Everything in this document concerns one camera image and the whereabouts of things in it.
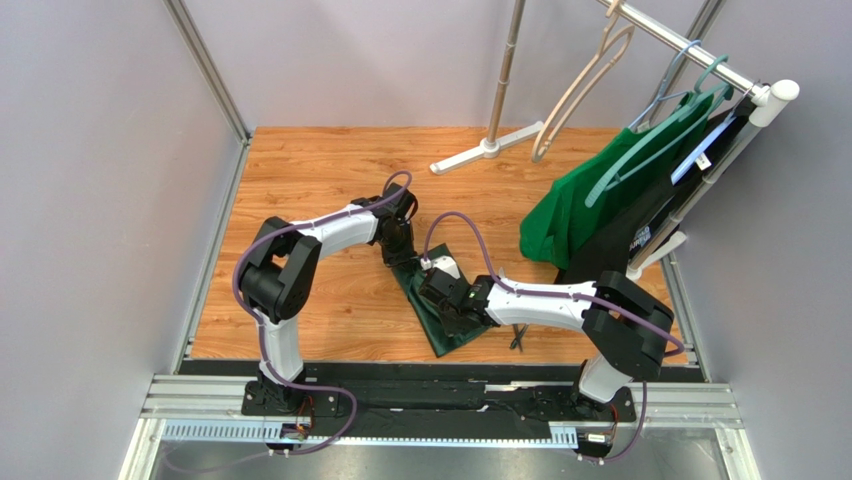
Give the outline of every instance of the clothes hanger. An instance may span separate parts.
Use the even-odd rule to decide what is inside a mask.
[[[613,66],[615,66],[615,64],[618,63],[619,60],[621,60],[621,57],[624,56],[624,52],[627,51],[627,47],[630,45],[630,41],[633,39],[633,31],[635,30],[635,27],[633,25],[628,25],[622,28],[612,36],[610,36],[609,34],[620,17],[618,11],[620,11],[622,3],[624,3],[624,0],[613,0],[612,4],[610,4],[610,7],[606,12],[606,17],[610,20],[603,30],[603,36],[601,37],[601,42],[598,45],[597,52],[586,65],[586,68],[584,68],[583,71],[580,72],[580,75],[578,75],[577,78],[574,80],[574,83],[572,83],[571,86],[568,87],[568,90],[565,91],[565,94],[562,95],[562,99],[559,100],[559,103],[557,103],[556,106],[553,108],[553,111],[550,112],[550,116],[547,117],[547,121],[544,122],[544,126],[541,128],[541,131],[538,132],[538,136],[536,137],[535,143],[533,144],[533,163],[538,163],[541,161],[542,158],[544,158],[544,154],[547,153],[547,151],[550,149],[550,146],[553,144],[553,141],[556,139],[556,136],[559,135],[559,132],[565,126],[565,122],[568,121],[568,119],[574,113],[574,110],[577,109],[577,107],[580,105],[583,99],[586,98],[586,95],[588,95],[592,88],[597,85],[598,81],[600,81],[600,79],[603,78],[603,76],[606,75],[606,73],[609,72],[609,70]],[[571,103],[571,105],[568,107],[562,117],[560,117],[556,124],[553,125],[551,128],[551,125],[554,123],[556,116],[559,115],[559,112],[562,110],[562,108],[577,90],[577,87],[579,87],[579,85],[583,83],[584,80],[586,80],[586,77],[589,76],[592,69],[595,68],[598,63],[600,63],[603,56],[622,37],[624,37],[625,40],[624,43],[622,43],[621,48],[603,67],[601,67],[598,73],[596,73],[591,78],[591,80],[589,80],[589,83],[586,84],[585,87],[583,87],[583,89],[577,95],[577,98],[574,99],[574,101]],[[545,138],[545,133],[548,130],[550,130],[550,133],[547,134],[547,138]]]
[[[717,84],[716,86],[714,86],[713,88],[711,88],[707,92],[701,91],[701,86],[704,83],[704,80],[707,78],[707,76],[710,75],[710,73],[719,64],[726,61],[727,59],[728,59],[727,55],[722,55],[722,56],[718,57],[713,63],[711,63],[710,66],[708,66],[707,69],[704,71],[704,73],[702,73],[701,76],[698,77],[698,80],[695,82],[693,94],[690,95],[690,98],[688,99],[687,103],[685,105],[680,105],[669,116],[669,118],[664,120],[658,126],[654,127],[654,130],[652,130],[647,135],[642,137],[641,140],[639,140],[635,145],[633,145],[633,147],[631,147],[630,150],[627,151],[627,153],[622,155],[621,158],[618,159],[618,161],[615,162],[615,164],[612,167],[610,167],[610,169],[607,170],[607,172],[605,174],[603,174],[603,176],[601,176],[600,179],[598,179],[595,186],[592,187],[592,190],[586,196],[585,205],[586,205],[587,208],[591,208],[592,206],[594,206],[595,202],[597,202],[598,198],[600,198],[601,194],[603,194],[604,191],[606,191],[608,189],[612,189],[619,182],[625,180],[627,178],[627,176],[632,175],[633,173],[637,172],[641,168],[648,165],[650,162],[656,160],[660,155],[662,155],[663,153],[668,151],[669,148],[671,148],[672,146],[674,146],[678,142],[680,142],[685,136],[687,136],[689,133],[691,133],[693,130],[695,130],[695,128],[697,128],[698,125],[701,124],[701,122],[703,120],[705,120],[706,117],[708,117],[714,110],[719,108],[719,105],[721,105],[722,102],[724,102],[725,100],[731,99],[731,97],[733,96],[733,93],[734,93],[734,88],[731,87],[726,82],[721,82],[721,83]],[[704,103],[704,101],[706,101],[708,98],[713,98],[713,97],[715,97],[715,100],[714,100],[713,104],[711,105],[710,109],[707,111],[706,115],[702,115],[701,118],[696,119],[696,121],[693,122],[692,125],[687,127],[683,132],[681,132],[680,135],[678,135],[676,138],[674,138],[666,146],[664,146],[663,148],[661,148],[660,150],[655,152],[653,155],[648,157],[644,162],[642,162],[640,165],[636,166],[634,169],[632,169],[630,172],[628,172],[628,174],[626,174],[625,176],[619,177],[618,171],[626,163],[628,163],[630,161],[630,159],[632,159],[635,155],[637,155],[640,151],[642,151],[642,149],[645,148],[646,145],[648,145],[650,142],[652,142],[658,135],[665,132],[668,129],[668,127],[675,124],[676,122],[682,121],[683,119],[685,119],[689,115],[691,115],[695,111],[695,109],[698,108],[699,105]],[[615,180],[615,184],[610,185],[610,182],[612,182],[613,180]]]
[[[734,123],[734,120],[736,119],[735,113],[737,111],[737,108],[743,101],[745,101],[746,98],[748,98],[748,94],[745,92],[743,93],[743,96],[740,97],[740,100],[737,102],[737,104],[734,105],[733,108],[731,108],[730,112],[728,112],[728,116],[726,116],[725,119],[722,120],[722,123],[717,125],[712,132],[708,133],[707,136],[704,137],[703,140],[701,140],[701,143],[699,143],[694,149],[692,149],[692,152],[690,152],[689,155],[687,155],[686,158],[684,158],[683,161],[680,162],[680,165],[675,168],[674,172],[672,172],[671,175],[672,185],[676,185],[677,182],[679,182],[683,178],[683,176],[686,175],[686,172],[689,171],[689,168],[694,163],[696,163],[698,157],[700,157],[707,150],[707,148],[710,147],[710,145],[715,142],[720,135],[722,135],[722,132],[727,130],[728,127],[732,123]]]
[[[678,93],[674,93],[674,94],[671,94],[671,95],[663,96],[665,91],[666,91],[666,87],[668,86],[668,83],[671,81],[671,76],[674,74],[674,71],[676,70],[678,60],[680,60],[680,58],[684,54],[686,54],[686,52],[688,52],[690,48],[697,46],[697,45],[701,45],[701,40],[693,40],[693,41],[689,42],[681,51],[679,51],[677,53],[677,55],[675,55],[675,57],[672,59],[671,63],[669,63],[669,68],[666,70],[665,76],[663,76],[663,81],[660,82],[660,88],[657,90],[657,96],[654,97],[654,99],[651,101],[651,104],[648,105],[648,107],[645,108],[645,110],[641,114],[639,114],[639,116],[636,117],[636,119],[633,120],[633,122],[631,122],[630,125],[627,126],[628,129],[633,130],[636,127],[636,125],[639,122],[641,122],[643,118],[645,118],[645,115],[647,115],[648,112],[650,112],[651,109],[654,108],[654,106],[657,105],[658,103],[664,102],[666,100],[671,100],[673,98],[682,97],[683,95],[687,95],[689,93],[692,93],[692,90],[684,90],[683,92],[678,92]],[[629,172],[627,172],[624,175],[619,175],[619,174],[616,173],[615,179],[612,182],[610,182],[609,185],[606,186],[605,191],[608,192],[608,191],[612,190],[613,188],[615,188],[616,185],[623,182],[624,180],[627,180],[628,178],[630,178],[634,173],[638,172],[639,170],[642,170],[643,168],[645,168],[645,166],[647,166],[650,163],[651,160],[652,159],[645,160],[644,162],[637,165],[636,167],[634,167],[632,170],[630,170]]]
[[[654,100],[651,101],[651,104],[648,105],[648,108],[646,108],[644,111],[642,111],[642,113],[640,113],[639,116],[636,117],[636,120],[633,120],[630,123],[630,125],[627,126],[627,128],[629,128],[630,130],[633,130],[636,127],[636,125],[639,125],[639,122],[641,122],[642,119],[645,118],[645,115],[647,115],[648,112],[650,112],[651,109],[654,108],[654,106],[656,106],[658,103],[665,102],[666,100],[671,100],[672,98],[682,97],[682,96],[686,95],[687,93],[689,93],[689,90],[684,90],[683,92],[673,93],[671,95],[663,96],[666,92],[666,88],[669,86],[669,82],[672,79],[672,75],[674,75],[675,70],[677,70],[677,65],[678,65],[678,62],[680,61],[681,57],[683,57],[686,54],[686,52],[689,51],[690,48],[700,46],[700,45],[701,45],[701,40],[693,40],[693,41],[689,42],[685,47],[683,47],[683,49],[681,51],[677,52],[677,55],[675,55],[675,57],[672,59],[671,63],[669,63],[669,68],[668,68],[668,70],[666,70],[666,75],[663,77],[663,81],[660,82],[660,88],[657,90],[657,96],[654,97]]]

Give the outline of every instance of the dark green fabric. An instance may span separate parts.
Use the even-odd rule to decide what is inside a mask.
[[[441,256],[452,257],[445,244],[438,245],[429,251],[429,258]],[[429,339],[429,344],[432,345],[436,357],[443,357],[453,350],[467,345],[471,340],[488,330],[488,327],[481,327],[465,335],[447,336],[444,333],[444,326],[441,325],[441,317],[438,311],[417,293],[426,278],[426,272],[420,267],[420,260],[412,259],[408,263],[393,267],[391,271],[393,271],[393,276],[399,286],[402,287],[402,291],[405,292],[408,303],[414,308],[417,318],[420,319],[420,324],[423,325],[423,331],[426,333],[426,338]]]
[[[655,179],[670,170],[683,145],[694,145],[704,132],[710,115],[712,98],[702,102],[682,121],[675,122],[662,131],[623,168],[629,172],[652,154],[661,150],[694,124],[700,124],[666,153],[623,180],[615,188],[604,192],[591,208],[584,204],[586,196],[604,173],[631,147],[654,129],[633,133],[622,130],[599,154],[553,182],[545,197],[521,222],[521,253],[530,260],[550,262],[568,269],[573,254],[601,226],[609,223],[626,205],[633,203]]]

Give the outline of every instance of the white rack stand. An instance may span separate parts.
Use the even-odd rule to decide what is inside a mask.
[[[538,135],[544,125],[536,122],[529,127],[522,128],[508,135],[497,138],[497,129],[500,126],[500,115],[503,113],[503,102],[506,100],[506,89],[509,86],[509,73],[512,70],[512,60],[515,56],[515,45],[518,42],[518,31],[521,28],[521,17],[524,14],[526,0],[515,0],[515,10],[512,13],[512,24],[509,27],[509,38],[506,40],[506,51],[503,54],[503,66],[500,69],[500,79],[497,80],[497,93],[494,97],[494,107],[491,109],[491,121],[488,124],[488,135],[482,139],[479,146],[465,152],[453,155],[450,158],[433,163],[429,166],[436,175],[473,163],[480,158],[494,158],[500,155],[500,151],[512,145],[528,140]]]
[[[612,0],[598,0],[598,3],[609,7],[612,5]],[[684,50],[690,43],[688,39],[626,3],[619,7],[619,14],[676,51]],[[704,68],[716,61],[715,56],[697,46],[686,50],[685,56]],[[701,185],[682,205],[669,214],[661,227],[653,233],[651,239],[631,259],[627,270],[631,279],[638,279],[642,275],[642,270],[650,263],[684,243],[686,235],[672,236],[672,233],[680,225],[686,213],[710,190],[760,130],[769,126],[781,110],[799,96],[799,85],[792,80],[780,80],[771,86],[763,85],[735,71],[727,63],[716,66],[713,74],[745,93],[757,108],[749,116],[748,124],[743,127],[733,145],[724,152],[717,164],[704,174]]]

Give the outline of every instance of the white hanger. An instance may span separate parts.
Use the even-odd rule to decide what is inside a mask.
[[[550,146],[553,144],[553,141],[556,139],[556,136],[559,135],[559,131],[562,130],[562,127],[565,126],[565,122],[568,121],[568,118],[574,113],[574,110],[580,105],[586,95],[592,90],[592,88],[597,85],[598,81],[606,75],[619,60],[624,55],[624,52],[627,51],[627,46],[630,45],[630,40],[633,39],[633,30],[635,27],[633,25],[628,25],[618,32],[615,33],[612,37],[610,37],[609,32],[612,30],[612,27],[615,26],[615,23],[618,21],[619,14],[617,11],[620,11],[621,4],[624,3],[624,0],[613,0],[612,4],[610,4],[609,9],[606,12],[607,18],[609,18],[609,23],[604,28],[603,36],[601,37],[601,43],[598,46],[598,51],[592,57],[591,61],[586,65],[586,68],[580,72],[580,75],[577,76],[577,79],[574,80],[574,83],[568,87],[568,90],[565,91],[565,95],[562,96],[562,99],[559,100],[559,103],[553,108],[553,111],[550,112],[550,116],[547,117],[547,121],[544,122],[544,127],[542,127],[541,131],[538,133],[538,137],[535,139],[535,144],[533,145],[532,152],[532,161],[534,163],[538,163],[544,158],[544,154],[547,153],[547,150],[550,149]],[[601,58],[609,51],[612,46],[621,39],[621,37],[627,37],[624,43],[621,45],[621,49],[616,52],[615,55],[604,65],[598,73],[595,74],[594,77],[589,81],[589,83],[583,87],[583,90],[580,91],[579,95],[574,102],[571,103],[571,106],[568,107],[568,110],[562,115],[558,122],[551,128],[551,124],[553,123],[556,116],[568,102],[568,99],[571,98],[571,95],[574,94],[574,91],[577,90],[577,87],[589,76],[589,73],[592,71],[598,63],[600,63]],[[545,139],[545,133],[550,130],[550,133],[547,134],[547,138]]]

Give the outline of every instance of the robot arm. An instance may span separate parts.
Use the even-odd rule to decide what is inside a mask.
[[[391,184],[385,192],[393,195],[400,188]],[[299,353],[299,312],[311,292],[317,263],[345,248],[379,242],[385,264],[394,266],[416,256],[407,216],[416,198],[404,192],[395,202],[375,210],[364,210],[383,197],[353,201],[339,212],[302,222],[322,224],[291,231],[252,251],[242,272],[239,288],[244,300],[263,320],[261,348],[269,363],[285,380],[293,381],[302,372],[304,363]],[[323,218],[336,220],[321,222]],[[290,225],[278,217],[267,219],[255,241]],[[274,257],[286,257],[279,267]],[[277,382],[269,366],[261,362],[260,370],[266,379]]]
[[[421,264],[428,273],[420,294],[441,313],[448,334],[518,323],[585,333],[600,353],[583,365],[574,383],[576,402],[605,405],[630,381],[659,377],[666,340],[642,325],[616,318],[596,300],[615,304],[666,333],[674,314],[620,273],[605,272],[597,282],[575,285],[525,284],[506,278],[495,282],[489,275],[468,284],[449,257]]]

